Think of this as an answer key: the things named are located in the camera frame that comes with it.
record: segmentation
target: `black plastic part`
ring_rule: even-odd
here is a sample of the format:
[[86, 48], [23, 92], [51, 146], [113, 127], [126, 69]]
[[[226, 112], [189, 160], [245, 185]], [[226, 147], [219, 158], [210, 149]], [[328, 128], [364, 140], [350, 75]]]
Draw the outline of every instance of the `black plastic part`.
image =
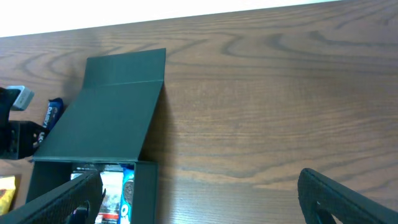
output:
[[70, 181], [72, 164], [68, 162], [35, 162], [26, 203]]
[[20, 90], [0, 88], [0, 153], [10, 148], [12, 132], [8, 119], [11, 107], [20, 92]]
[[[158, 165], [154, 162], [134, 162], [131, 165], [134, 167], [131, 223], [155, 223]], [[70, 162], [35, 162], [26, 202], [68, 182], [71, 173]]]
[[398, 213], [306, 168], [298, 179], [298, 200], [307, 224], [398, 223]]
[[7, 148], [0, 150], [1, 159], [23, 159], [32, 156], [39, 148], [38, 137], [40, 133], [44, 136], [49, 131], [31, 121], [10, 121], [7, 129], [11, 132], [8, 137], [10, 143]]
[[34, 160], [138, 161], [164, 69], [165, 49], [89, 58], [81, 92]]
[[21, 208], [0, 216], [0, 224], [6, 223], [65, 223], [73, 211], [89, 205], [84, 223], [94, 223], [103, 201], [102, 180], [99, 172], [87, 172]]

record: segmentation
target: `dark green box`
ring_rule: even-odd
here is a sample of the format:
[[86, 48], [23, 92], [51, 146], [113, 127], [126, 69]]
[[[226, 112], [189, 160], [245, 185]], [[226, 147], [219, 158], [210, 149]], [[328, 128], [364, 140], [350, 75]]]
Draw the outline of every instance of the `dark green box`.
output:
[[158, 167], [139, 161], [163, 87], [165, 49], [87, 60], [77, 99], [34, 154], [27, 202], [70, 180], [73, 163], [134, 166], [132, 223], [154, 223]]

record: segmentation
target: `snack package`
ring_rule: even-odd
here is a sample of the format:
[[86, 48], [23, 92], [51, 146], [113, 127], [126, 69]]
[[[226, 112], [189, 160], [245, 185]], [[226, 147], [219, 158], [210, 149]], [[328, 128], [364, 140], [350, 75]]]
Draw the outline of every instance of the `snack package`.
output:
[[[63, 101], [61, 98], [56, 98], [54, 100], [49, 100], [49, 105], [47, 107], [47, 113], [45, 114], [43, 127], [51, 131], [54, 128], [57, 121], [60, 119], [63, 111]], [[45, 133], [39, 134], [38, 141], [42, 142], [44, 140]]]
[[134, 193], [134, 170], [123, 168], [123, 190], [120, 199], [119, 224], [130, 224], [132, 195]]
[[0, 215], [6, 214], [10, 209], [15, 189], [14, 176], [0, 177]]

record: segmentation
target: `black device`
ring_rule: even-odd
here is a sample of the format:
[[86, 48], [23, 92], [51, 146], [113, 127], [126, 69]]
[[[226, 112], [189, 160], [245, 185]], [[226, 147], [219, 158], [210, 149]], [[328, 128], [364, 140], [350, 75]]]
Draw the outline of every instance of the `black device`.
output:
[[303, 169], [298, 178], [298, 200], [308, 224], [398, 223], [398, 213], [331, 180]]
[[24, 86], [0, 88], [0, 159], [32, 156], [39, 148], [39, 134], [49, 133], [31, 121], [9, 121], [10, 111], [25, 110], [33, 95], [33, 91]]

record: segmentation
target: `box lid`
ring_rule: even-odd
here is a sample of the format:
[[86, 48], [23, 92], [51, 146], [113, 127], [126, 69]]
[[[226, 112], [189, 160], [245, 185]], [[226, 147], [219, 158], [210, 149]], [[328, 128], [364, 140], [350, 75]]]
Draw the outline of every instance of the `box lid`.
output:
[[137, 161], [164, 82], [165, 49], [87, 59], [76, 100], [36, 161]]

